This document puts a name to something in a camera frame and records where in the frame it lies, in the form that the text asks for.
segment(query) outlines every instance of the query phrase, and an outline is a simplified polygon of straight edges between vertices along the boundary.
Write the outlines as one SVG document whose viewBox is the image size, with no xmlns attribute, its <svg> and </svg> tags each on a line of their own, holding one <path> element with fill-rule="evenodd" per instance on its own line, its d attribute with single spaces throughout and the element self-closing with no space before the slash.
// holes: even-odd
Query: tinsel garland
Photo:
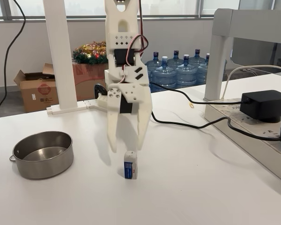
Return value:
<svg viewBox="0 0 281 225">
<path fill-rule="evenodd" d="M 78 63 L 104 64 L 108 63 L 106 57 L 106 42 L 93 42 L 89 45 L 82 45 L 73 51 L 73 58 Z"/>
</svg>

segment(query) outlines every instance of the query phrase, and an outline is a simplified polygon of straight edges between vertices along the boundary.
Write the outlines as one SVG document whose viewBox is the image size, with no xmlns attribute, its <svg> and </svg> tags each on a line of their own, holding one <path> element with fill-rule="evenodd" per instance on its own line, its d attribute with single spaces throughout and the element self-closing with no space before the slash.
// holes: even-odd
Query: stainless steel pot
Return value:
<svg viewBox="0 0 281 225">
<path fill-rule="evenodd" d="M 63 132 L 48 131 L 18 142 L 9 158 L 15 161 L 21 176 L 48 178 L 62 173 L 73 162 L 72 138 Z"/>
</svg>

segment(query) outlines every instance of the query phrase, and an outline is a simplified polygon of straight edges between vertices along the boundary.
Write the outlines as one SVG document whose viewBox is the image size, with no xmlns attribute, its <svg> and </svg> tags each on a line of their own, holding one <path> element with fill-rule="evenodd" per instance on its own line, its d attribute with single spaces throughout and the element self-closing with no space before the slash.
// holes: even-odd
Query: table surface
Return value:
<svg viewBox="0 0 281 225">
<path fill-rule="evenodd" d="M 281 76 L 231 81 L 226 98 L 268 89 L 281 91 Z M 197 101 L 204 90 L 183 89 Z M 152 100 L 158 119 L 206 123 L 204 106 L 192 109 L 179 93 L 155 93 Z M 0 118 L 0 225 L 281 225 L 281 180 L 214 127 L 195 130 L 151 119 L 138 152 L 138 179 L 124 179 L 124 153 L 135 150 L 136 121 L 120 116 L 114 154 L 104 112 Z M 22 178 L 9 161 L 14 145 L 48 130 L 72 136 L 72 166 L 50 179 Z"/>
</svg>

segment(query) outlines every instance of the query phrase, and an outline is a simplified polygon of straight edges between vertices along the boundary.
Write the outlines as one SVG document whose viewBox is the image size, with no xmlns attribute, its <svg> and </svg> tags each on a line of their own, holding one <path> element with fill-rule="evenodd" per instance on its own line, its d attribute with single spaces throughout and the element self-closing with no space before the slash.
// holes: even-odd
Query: white pole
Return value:
<svg viewBox="0 0 281 225">
<path fill-rule="evenodd" d="M 205 101 L 219 100 L 222 88 L 228 38 L 213 35 L 205 88 Z"/>
<path fill-rule="evenodd" d="M 43 0 L 59 109 L 77 108 L 69 32 L 64 0 Z"/>
</svg>

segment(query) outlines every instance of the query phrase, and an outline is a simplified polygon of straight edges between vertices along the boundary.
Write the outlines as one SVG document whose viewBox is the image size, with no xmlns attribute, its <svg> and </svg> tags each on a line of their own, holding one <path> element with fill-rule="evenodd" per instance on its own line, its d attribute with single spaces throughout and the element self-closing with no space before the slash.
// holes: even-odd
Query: black cable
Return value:
<svg viewBox="0 0 281 225">
<path fill-rule="evenodd" d="M 4 91 L 5 91 L 5 94 L 4 94 L 4 97 L 2 99 L 2 101 L 0 102 L 0 106 L 2 105 L 2 103 L 4 102 L 4 100 L 6 99 L 7 97 L 7 84 L 6 84 L 6 62 L 7 62 L 7 57 L 8 57 L 8 52 L 9 52 L 9 49 L 10 47 L 13 45 L 13 43 L 16 41 L 16 39 L 19 37 L 19 35 L 22 33 L 23 29 L 24 29 L 24 26 L 25 26 L 25 23 L 26 23 L 26 17 L 20 7 L 20 5 L 18 4 L 18 2 L 16 0 L 14 0 L 15 4 L 18 6 L 19 10 L 21 11 L 23 17 L 24 17 L 24 22 L 23 22 L 23 25 L 19 31 L 19 33 L 15 36 L 15 38 L 13 39 L 13 41 L 10 43 L 10 45 L 8 46 L 7 48 L 7 51 L 6 51 L 6 54 L 5 54 L 5 60 L 4 60 Z"/>
<path fill-rule="evenodd" d="M 278 137 L 278 138 L 272 138 L 272 137 L 260 137 L 260 136 L 256 136 L 256 135 L 253 135 L 253 134 L 250 134 L 250 133 L 247 133 L 243 130 L 240 130 L 234 126 L 231 125 L 231 118 L 230 117 L 221 117 L 215 121 L 212 121 L 210 123 L 207 123 L 203 126 L 195 126 L 195 125 L 191 125 L 191 124 L 186 124 L 186 123 L 178 123 L 178 122 L 168 122 L 168 121 L 161 121 L 161 120 L 158 120 L 154 113 L 152 112 L 152 117 L 153 119 L 158 122 L 158 123 L 163 123 L 163 124 L 172 124 L 172 125 L 179 125 L 179 126 L 183 126 L 183 127 L 189 127 L 189 128 L 194 128 L 194 129 L 203 129 L 203 128 L 206 128 L 210 125 L 213 125 L 215 123 L 218 123 L 222 120 L 228 120 L 228 127 L 231 128 L 232 130 L 236 131 L 236 132 L 239 132 L 245 136 L 248 136 L 248 137 L 251 137 L 251 138 L 254 138 L 254 139 L 258 139 L 258 140 L 262 140 L 262 141 L 269 141 L 269 142 L 281 142 L 281 137 Z"/>
<path fill-rule="evenodd" d="M 199 104 L 199 105 L 237 105 L 237 104 L 241 104 L 241 103 L 249 103 L 249 102 L 195 102 L 195 101 L 192 101 L 187 94 L 185 94 L 183 91 L 180 91 L 180 90 L 176 90 L 176 89 L 171 89 L 171 88 L 166 88 L 166 87 L 163 87 L 157 83 L 154 83 L 154 82 L 150 82 L 151 84 L 153 85 L 156 85 L 160 88 L 163 88 L 163 89 L 166 89 L 166 90 L 170 90 L 170 91 L 174 91 L 174 92 L 179 92 L 181 94 L 183 94 L 191 103 L 194 103 L 194 104 Z"/>
<path fill-rule="evenodd" d="M 95 86 L 94 86 L 94 91 L 95 91 L 95 99 L 99 98 L 99 93 L 101 95 L 107 95 L 107 90 L 105 89 L 105 87 L 100 84 L 100 83 L 97 83 Z"/>
</svg>

